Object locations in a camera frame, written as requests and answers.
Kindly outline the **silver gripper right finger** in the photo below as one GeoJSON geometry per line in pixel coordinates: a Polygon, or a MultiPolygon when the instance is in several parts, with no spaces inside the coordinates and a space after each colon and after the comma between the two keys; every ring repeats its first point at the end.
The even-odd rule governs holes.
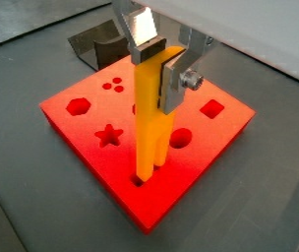
{"type": "Polygon", "coordinates": [[[163,63],[159,108],[169,114],[184,101],[185,90],[196,91],[203,76],[196,72],[202,57],[215,47],[215,39],[191,27],[180,26],[180,43],[187,47],[163,63]]]}

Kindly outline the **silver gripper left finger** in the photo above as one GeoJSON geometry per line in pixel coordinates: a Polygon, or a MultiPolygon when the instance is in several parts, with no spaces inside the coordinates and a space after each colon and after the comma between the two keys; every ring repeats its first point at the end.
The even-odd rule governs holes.
{"type": "Polygon", "coordinates": [[[131,62],[139,65],[165,49],[159,36],[152,10],[132,0],[112,0],[112,7],[128,41],[131,62]]]}

